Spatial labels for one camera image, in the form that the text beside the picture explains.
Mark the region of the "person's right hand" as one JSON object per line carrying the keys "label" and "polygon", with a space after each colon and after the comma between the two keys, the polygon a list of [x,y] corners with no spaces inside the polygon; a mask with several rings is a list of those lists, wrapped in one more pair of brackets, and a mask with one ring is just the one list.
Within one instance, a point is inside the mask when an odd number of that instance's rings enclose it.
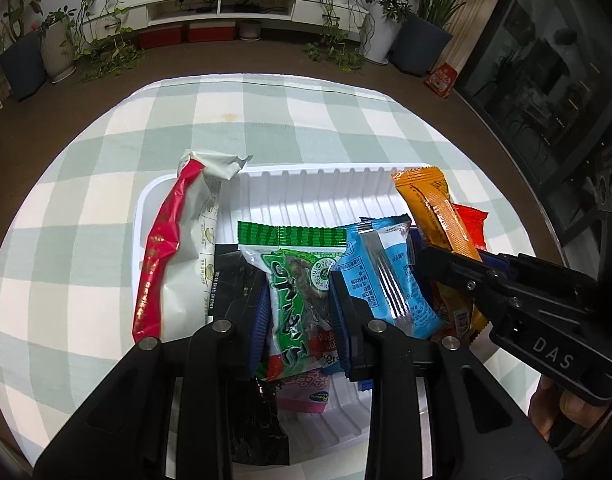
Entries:
{"label": "person's right hand", "polygon": [[553,380],[541,376],[530,399],[528,418],[546,441],[552,434],[556,418],[563,415],[575,425],[589,429],[606,412],[606,406],[593,406],[574,393],[563,390]]}

